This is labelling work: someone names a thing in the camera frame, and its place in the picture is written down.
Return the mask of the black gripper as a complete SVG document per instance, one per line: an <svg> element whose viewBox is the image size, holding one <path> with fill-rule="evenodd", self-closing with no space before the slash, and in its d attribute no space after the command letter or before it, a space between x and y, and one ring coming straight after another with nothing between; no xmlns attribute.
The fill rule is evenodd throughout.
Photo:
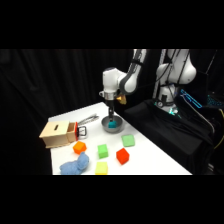
<svg viewBox="0 0 224 224"><path fill-rule="evenodd" d="M112 121L114 121L115 100L105 100L105 102L106 102L106 105L108 106L108 119L109 119L109 122L112 122Z"/></svg>

